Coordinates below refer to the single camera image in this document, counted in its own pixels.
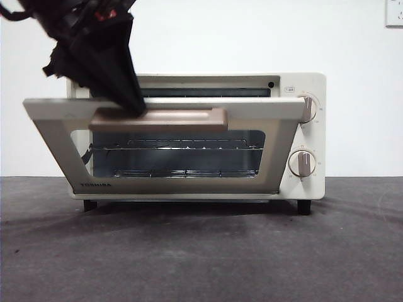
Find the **timer knob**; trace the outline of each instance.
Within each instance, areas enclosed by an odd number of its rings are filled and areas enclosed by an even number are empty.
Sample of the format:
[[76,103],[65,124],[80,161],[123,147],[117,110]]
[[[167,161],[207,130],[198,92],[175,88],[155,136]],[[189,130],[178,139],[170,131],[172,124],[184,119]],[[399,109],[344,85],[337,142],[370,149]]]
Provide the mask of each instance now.
[[315,157],[308,151],[297,151],[290,156],[288,166],[296,176],[308,177],[315,171]]
[[316,116],[317,105],[312,96],[301,96],[305,100],[304,115],[302,116],[301,123],[308,123]]

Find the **oven rack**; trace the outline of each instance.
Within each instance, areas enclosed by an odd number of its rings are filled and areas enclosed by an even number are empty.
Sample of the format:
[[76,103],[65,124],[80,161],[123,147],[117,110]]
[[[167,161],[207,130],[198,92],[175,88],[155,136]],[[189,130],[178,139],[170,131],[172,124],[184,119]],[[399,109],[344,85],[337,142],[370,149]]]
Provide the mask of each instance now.
[[124,178],[254,178],[258,170],[236,170],[236,171],[210,171],[210,170],[119,170],[115,171],[115,177]]
[[248,144],[247,140],[129,140],[121,146],[90,146],[89,151],[119,150],[240,150],[262,151],[263,148]]

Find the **electrical outlet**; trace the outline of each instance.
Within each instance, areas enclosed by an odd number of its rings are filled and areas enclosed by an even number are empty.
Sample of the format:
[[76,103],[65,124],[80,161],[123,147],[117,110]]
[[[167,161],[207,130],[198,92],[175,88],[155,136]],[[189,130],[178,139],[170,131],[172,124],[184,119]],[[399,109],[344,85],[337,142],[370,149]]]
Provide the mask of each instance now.
[[403,27],[403,0],[386,0],[386,26]]

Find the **white toaster oven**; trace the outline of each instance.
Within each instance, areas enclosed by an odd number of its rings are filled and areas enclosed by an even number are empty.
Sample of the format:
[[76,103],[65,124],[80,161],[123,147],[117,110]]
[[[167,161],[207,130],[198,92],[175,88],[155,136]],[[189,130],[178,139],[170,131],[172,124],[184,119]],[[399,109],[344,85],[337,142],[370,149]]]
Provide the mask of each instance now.
[[326,78],[318,73],[140,75],[147,112],[69,83],[27,99],[85,210],[99,200],[261,202],[325,193]]

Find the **black rubber foot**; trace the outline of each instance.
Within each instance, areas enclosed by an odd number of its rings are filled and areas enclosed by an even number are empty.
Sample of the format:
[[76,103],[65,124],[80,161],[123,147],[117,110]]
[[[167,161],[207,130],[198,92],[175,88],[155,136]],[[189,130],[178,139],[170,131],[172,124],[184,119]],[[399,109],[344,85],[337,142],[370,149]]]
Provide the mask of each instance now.
[[94,210],[97,206],[98,204],[96,203],[96,201],[84,200],[84,212]]
[[310,204],[311,200],[298,200],[298,214],[299,215],[310,215]]

